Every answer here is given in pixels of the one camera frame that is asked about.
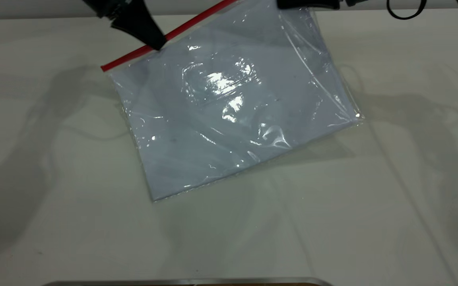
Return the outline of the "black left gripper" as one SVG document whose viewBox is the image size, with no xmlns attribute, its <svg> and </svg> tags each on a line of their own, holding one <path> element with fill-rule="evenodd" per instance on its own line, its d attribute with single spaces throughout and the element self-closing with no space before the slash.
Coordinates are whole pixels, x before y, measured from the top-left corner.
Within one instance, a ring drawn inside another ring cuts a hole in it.
<svg viewBox="0 0 458 286">
<path fill-rule="evenodd" d="M 111 27 L 140 40 L 154 50 L 160 50 L 167 38 L 149 13 L 143 0 L 83 0 L 98 18 L 108 18 Z"/>
</svg>

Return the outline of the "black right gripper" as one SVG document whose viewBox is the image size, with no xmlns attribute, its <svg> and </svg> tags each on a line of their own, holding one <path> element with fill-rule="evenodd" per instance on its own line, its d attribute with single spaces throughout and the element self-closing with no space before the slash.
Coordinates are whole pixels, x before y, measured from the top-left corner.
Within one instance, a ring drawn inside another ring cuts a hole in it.
<svg viewBox="0 0 458 286">
<path fill-rule="evenodd" d="M 348 7 L 358 5 L 367 0 L 345 0 Z M 338 10 L 340 8 L 340 0 L 277 0 L 278 9 L 294 9 L 294 8 L 322 8 L 329 10 Z"/>
</svg>

